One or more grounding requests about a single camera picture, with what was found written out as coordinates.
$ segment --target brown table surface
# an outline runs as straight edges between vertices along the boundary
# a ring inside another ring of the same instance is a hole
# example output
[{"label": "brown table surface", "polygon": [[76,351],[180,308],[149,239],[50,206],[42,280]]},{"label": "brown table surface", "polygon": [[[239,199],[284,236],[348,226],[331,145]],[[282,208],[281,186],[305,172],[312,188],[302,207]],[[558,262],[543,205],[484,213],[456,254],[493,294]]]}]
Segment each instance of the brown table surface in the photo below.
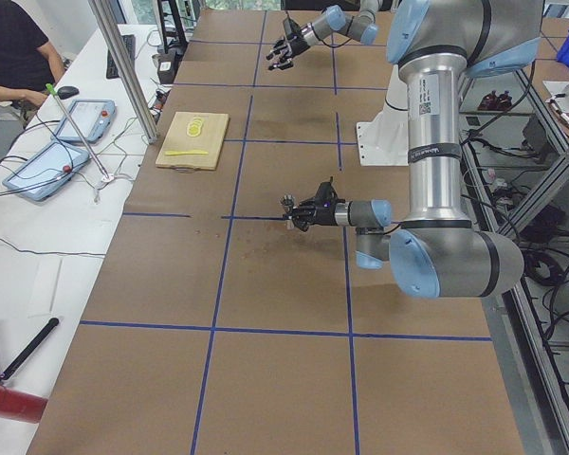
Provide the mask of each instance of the brown table surface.
[{"label": "brown table surface", "polygon": [[[228,113],[218,168],[148,148],[29,454],[523,453],[478,300],[410,299],[388,266],[356,268],[352,229],[279,221],[331,175],[408,211],[407,169],[361,168],[355,135],[383,104],[392,14],[374,45],[268,72],[284,15],[202,12],[158,130]],[[568,28],[544,21],[538,80],[569,79]]]}]

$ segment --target red cylinder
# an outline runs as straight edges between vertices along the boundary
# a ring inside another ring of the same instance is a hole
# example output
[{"label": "red cylinder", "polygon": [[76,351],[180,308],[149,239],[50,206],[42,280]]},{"label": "red cylinder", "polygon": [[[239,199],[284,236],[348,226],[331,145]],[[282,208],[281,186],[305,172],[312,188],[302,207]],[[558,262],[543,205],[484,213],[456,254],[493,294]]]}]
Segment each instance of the red cylinder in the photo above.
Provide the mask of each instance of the red cylinder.
[{"label": "red cylinder", "polygon": [[37,424],[45,407],[45,398],[0,386],[0,417]]}]

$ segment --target black t-shirt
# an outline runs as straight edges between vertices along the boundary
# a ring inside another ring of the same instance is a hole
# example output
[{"label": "black t-shirt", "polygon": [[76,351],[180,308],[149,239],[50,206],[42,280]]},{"label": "black t-shirt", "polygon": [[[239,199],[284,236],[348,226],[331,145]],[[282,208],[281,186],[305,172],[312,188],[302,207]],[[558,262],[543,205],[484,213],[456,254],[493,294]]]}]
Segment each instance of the black t-shirt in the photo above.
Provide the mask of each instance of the black t-shirt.
[{"label": "black t-shirt", "polygon": [[48,42],[28,14],[11,0],[0,0],[0,85],[42,91],[55,82],[37,48]]}]

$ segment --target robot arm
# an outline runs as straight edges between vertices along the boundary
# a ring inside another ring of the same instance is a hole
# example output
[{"label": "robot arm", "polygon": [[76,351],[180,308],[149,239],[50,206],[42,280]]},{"label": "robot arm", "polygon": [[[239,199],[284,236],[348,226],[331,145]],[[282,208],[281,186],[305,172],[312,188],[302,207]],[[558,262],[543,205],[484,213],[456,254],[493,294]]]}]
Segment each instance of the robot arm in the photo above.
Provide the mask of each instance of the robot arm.
[{"label": "robot arm", "polygon": [[391,238],[382,232],[358,246],[374,259],[362,263],[389,259],[411,296],[501,294],[523,273],[518,247],[500,234],[474,231],[461,209],[457,83],[464,71],[484,77],[533,62],[542,6],[542,0],[405,0],[396,12],[388,60],[408,87],[411,210]]},{"label": "robot arm", "polygon": [[352,3],[359,3],[358,15],[353,16],[343,12],[340,7],[333,6],[304,27],[300,27],[287,13],[283,20],[284,36],[266,56],[271,61],[267,69],[292,67],[294,57],[324,41],[334,32],[365,45],[371,44],[377,36],[376,12],[381,8],[383,0],[360,0]]}]

